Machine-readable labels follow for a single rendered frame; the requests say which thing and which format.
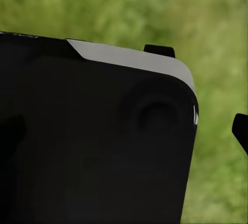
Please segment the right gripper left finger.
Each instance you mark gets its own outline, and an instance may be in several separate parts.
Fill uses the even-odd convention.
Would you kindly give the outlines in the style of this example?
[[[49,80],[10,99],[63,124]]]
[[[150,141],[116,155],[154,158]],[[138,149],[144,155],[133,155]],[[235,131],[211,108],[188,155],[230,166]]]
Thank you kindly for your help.
[[[0,175],[27,133],[23,114],[0,119]]]

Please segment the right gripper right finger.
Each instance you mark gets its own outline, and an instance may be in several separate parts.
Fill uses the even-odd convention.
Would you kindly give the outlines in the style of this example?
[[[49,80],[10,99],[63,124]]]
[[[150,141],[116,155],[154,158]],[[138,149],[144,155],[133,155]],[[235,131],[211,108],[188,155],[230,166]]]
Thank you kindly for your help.
[[[236,114],[232,125],[232,133],[248,154],[248,115]]]

